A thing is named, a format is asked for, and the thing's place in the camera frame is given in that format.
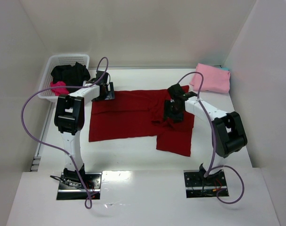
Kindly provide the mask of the dark red t shirt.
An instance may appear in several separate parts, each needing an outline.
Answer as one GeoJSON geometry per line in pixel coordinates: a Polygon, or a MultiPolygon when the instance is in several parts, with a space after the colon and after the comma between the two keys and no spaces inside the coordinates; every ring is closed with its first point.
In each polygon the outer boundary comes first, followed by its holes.
{"type": "Polygon", "coordinates": [[[167,90],[116,91],[112,100],[92,103],[89,142],[132,137],[156,137],[156,149],[189,157],[194,115],[181,122],[164,119],[167,90]]]}

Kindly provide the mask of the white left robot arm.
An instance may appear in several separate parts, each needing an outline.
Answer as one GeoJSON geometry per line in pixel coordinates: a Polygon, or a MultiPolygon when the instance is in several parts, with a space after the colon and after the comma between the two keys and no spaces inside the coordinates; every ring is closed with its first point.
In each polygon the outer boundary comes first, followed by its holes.
{"type": "Polygon", "coordinates": [[[85,123],[85,105],[91,101],[114,99],[114,87],[109,73],[96,71],[96,78],[84,88],[57,98],[54,123],[64,144],[65,168],[62,180],[81,183],[85,178],[81,156],[80,132],[85,123]]]}

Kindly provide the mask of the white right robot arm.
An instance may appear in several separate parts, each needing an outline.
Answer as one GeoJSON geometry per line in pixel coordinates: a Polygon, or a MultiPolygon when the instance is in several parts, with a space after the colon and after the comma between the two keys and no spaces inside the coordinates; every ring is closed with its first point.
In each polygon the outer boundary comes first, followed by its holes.
{"type": "Polygon", "coordinates": [[[213,153],[208,169],[201,165],[200,177],[207,181],[213,178],[210,172],[220,168],[215,164],[215,157],[227,158],[230,154],[240,151],[247,145],[247,137],[240,115],[233,112],[220,110],[208,102],[202,100],[199,94],[190,91],[185,92],[179,84],[167,89],[170,100],[164,103],[163,119],[174,123],[185,120],[185,113],[208,122],[212,133],[213,153]]]}

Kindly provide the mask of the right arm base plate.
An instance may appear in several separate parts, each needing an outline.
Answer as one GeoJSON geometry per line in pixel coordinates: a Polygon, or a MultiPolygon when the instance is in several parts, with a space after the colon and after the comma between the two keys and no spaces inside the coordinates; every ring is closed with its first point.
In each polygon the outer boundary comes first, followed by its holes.
{"type": "Polygon", "coordinates": [[[219,170],[208,179],[202,179],[198,170],[184,171],[184,181],[187,198],[228,197],[228,187],[225,174],[219,170]]]}

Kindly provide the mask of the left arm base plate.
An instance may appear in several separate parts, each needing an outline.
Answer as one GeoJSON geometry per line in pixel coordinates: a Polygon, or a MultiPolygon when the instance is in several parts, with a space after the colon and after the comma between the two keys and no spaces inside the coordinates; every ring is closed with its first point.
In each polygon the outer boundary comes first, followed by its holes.
{"type": "MultiPolygon", "coordinates": [[[[80,181],[74,182],[69,179],[64,179],[63,173],[60,177],[50,177],[59,182],[57,200],[85,200],[88,197],[80,181]]],[[[84,183],[93,200],[100,199],[101,179],[101,172],[88,172],[85,175],[84,183]]]]}

